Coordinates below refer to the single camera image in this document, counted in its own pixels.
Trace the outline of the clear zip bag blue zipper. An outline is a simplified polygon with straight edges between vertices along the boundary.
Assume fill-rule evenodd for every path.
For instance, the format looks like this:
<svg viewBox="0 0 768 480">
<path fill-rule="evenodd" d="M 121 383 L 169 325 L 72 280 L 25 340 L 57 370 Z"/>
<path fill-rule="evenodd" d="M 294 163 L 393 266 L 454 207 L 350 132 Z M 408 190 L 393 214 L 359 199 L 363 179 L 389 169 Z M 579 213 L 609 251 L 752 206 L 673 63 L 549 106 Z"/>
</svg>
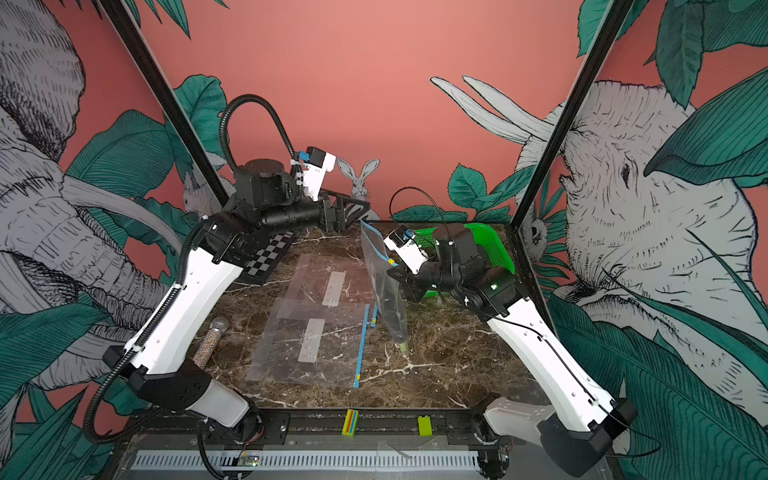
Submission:
<svg viewBox="0 0 768 480">
<path fill-rule="evenodd" d="M 381 233 L 365 221 L 360 222 L 361 246 L 371 280 L 377 323 L 384 325 L 402 353 L 408 352 L 407 315 L 399 283 L 388 275 L 396 263 L 387 254 Z"/>
</svg>

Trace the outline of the dark purple eggplant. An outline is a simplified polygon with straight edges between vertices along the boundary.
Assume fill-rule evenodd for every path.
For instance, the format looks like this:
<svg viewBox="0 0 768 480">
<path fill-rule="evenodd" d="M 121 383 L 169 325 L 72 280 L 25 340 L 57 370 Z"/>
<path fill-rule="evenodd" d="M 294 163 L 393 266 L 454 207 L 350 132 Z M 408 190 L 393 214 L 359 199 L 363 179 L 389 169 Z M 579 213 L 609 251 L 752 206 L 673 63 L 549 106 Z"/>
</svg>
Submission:
<svg viewBox="0 0 768 480">
<path fill-rule="evenodd" d="M 383 276 L 381 293 L 381 316 L 393 342 L 406 354 L 408 348 L 408 329 L 405 305 L 400 293 L 399 283 L 388 272 Z"/>
</svg>

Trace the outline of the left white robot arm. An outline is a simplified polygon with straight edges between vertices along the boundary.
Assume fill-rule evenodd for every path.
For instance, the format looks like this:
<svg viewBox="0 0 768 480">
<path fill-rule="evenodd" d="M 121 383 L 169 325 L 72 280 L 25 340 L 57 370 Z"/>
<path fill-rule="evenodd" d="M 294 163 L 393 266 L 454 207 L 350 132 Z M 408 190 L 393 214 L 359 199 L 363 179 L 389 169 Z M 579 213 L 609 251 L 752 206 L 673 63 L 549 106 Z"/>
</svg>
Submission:
<svg viewBox="0 0 768 480">
<path fill-rule="evenodd" d="M 323 189 L 325 175 L 345 162 L 314 153 L 301 153 L 290 171 L 275 160 L 237 167 L 228 203 L 187 237 L 177 279 L 161 304 L 123 348 L 104 356 L 140 399 L 227 428 L 257 428 L 257 408 L 197 366 L 187 350 L 225 290 L 277 259 L 286 234 L 307 227 L 342 232 L 368 210 L 365 201 Z"/>
</svg>

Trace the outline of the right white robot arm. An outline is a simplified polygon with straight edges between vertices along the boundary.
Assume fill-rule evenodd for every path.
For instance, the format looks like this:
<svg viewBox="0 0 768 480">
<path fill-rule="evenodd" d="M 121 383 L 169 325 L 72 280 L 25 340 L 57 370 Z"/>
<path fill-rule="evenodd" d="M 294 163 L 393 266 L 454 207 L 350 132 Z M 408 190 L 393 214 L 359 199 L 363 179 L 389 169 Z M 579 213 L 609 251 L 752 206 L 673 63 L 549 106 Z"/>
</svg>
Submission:
<svg viewBox="0 0 768 480">
<path fill-rule="evenodd" d="M 535 418 L 521 404 L 492 401 L 483 417 L 494 434 L 542 446 L 573 477 L 606 456 L 637 409 L 578 364 L 545 323 L 517 269 L 494 264 L 494 250 L 459 223 L 435 228 L 430 238 L 401 226 L 384 243 L 399 258 L 388 274 L 409 299 L 419 302 L 428 291 L 450 294 L 512 348 L 551 402 L 549 413 Z"/>
</svg>

